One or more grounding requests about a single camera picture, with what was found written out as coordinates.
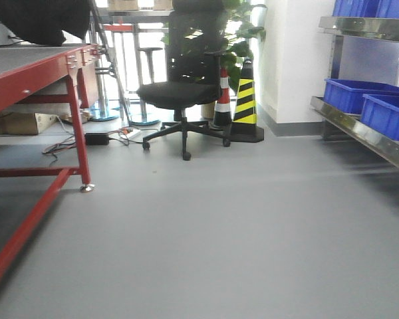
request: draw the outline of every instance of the red frame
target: red frame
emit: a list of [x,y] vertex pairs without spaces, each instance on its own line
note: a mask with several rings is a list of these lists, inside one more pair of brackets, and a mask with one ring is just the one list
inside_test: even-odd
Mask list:
[[[24,54],[23,46],[15,50],[20,50],[20,54]],[[0,74],[0,111],[17,102],[66,102],[70,104],[78,156],[77,167],[0,169],[0,177],[56,176],[50,187],[44,192],[43,196],[37,201],[31,212],[2,248],[0,252],[0,280],[45,215],[67,179],[71,175],[81,175],[84,185],[89,185],[91,182],[79,110],[80,107],[88,108],[98,98],[96,77],[94,75],[94,61],[97,56],[96,45],[69,47],[63,53],[54,54],[32,64]],[[67,94],[31,96],[32,93],[62,78],[66,82]],[[79,98],[81,99],[81,105],[78,105]]]
[[133,25],[104,25],[105,31],[133,32]]

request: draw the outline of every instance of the wall baseboard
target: wall baseboard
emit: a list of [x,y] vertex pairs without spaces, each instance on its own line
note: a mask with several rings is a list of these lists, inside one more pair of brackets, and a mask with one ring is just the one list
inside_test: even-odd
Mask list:
[[321,135],[323,129],[322,122],[276,123],[259,104],[257,104],[257,115],[269,126],[275,136]]

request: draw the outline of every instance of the metal shelf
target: metal shelf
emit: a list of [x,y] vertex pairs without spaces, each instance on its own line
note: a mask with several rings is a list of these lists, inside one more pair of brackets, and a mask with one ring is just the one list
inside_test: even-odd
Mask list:
[[319,27],[332,35],[399,42],[399,19],[321,17]]
[[399,168],[399,142],[373,130],[334,106],[312,97],[311,105],[325,120]]
[[133,10],[109,11],[109,17],[122,19],[124,23],[164,23],[168,20],[169,10]]

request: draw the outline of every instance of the chair caster wheel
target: chair caster wheel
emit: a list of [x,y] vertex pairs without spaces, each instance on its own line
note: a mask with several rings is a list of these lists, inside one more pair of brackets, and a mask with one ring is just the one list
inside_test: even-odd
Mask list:
[[189,160],[191,160],[191,153],[189,153],[189,152],[184,152],[184,153],[182,154],[182,156],[183,156],[183,158],[184,158],[184,161],[189,161]]

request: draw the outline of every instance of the red workbench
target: red workbench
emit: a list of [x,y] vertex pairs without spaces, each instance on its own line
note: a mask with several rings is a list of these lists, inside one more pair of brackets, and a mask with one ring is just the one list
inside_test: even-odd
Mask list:
[[[69,103],[78,155],[78,166],[74,167],[0,169],[0,177],[56,176],[32,210],[0,247],[0,280],[71,175],[81,176],[82,192],[93,190],[80,108],[88,108],[98,98],[94,75],[97,57],[96,45],[19,45],[0,48],[0,111],[17,102]],[[61,79],[66,82],[67,94],[33,95]]]

